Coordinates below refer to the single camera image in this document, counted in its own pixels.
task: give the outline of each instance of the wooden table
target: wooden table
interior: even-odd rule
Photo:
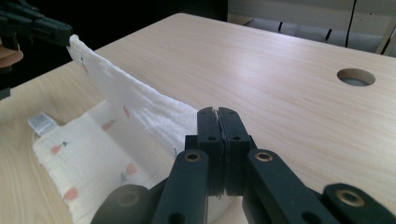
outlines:
[[[308,187],[347,183],[396,212],[394,58],[187,14],[96,52],[179,101],[236,110],[258,147],[279,154]],[[375,83],[347,85],[337,77],[345,68]],[[71,223],[26,120],[44,111],[66,124],[105,96],[75,63],[11,94],[0,101],[0,220]]]

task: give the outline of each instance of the towel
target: towel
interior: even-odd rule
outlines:
[[[185,136],[196,134],[197,109],[142,83],[88,48],[77,35],[67,48],[106,99],[81,117],[34,141],[76,224],[91,223],[109,193],[122,185],[151,189],[169,176]],[[233,197],[209,197],[216,222]]]

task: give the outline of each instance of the finger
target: finger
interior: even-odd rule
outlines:
[[[14,63],[19,62],[23,58],[23,52],[18,50],[14,51],[12,54],[8,55],[5,58],[0,59],[0,67],[8,67]]]
[[[8,57],[15,52],[15,49],[6,49],[2,44],[0,44],[0,58]]]

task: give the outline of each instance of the folded cloth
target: folded cloth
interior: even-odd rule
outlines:
[[[197,109],[126,74],[76,35],[68,51],[106,99],[41,136],[33,148],[73,222],[86,224],[114,189],[125,184],[150,189],[168,177],[185,135],[197,132]],[[221,217],[232,201],[210,197],[208,222]]]

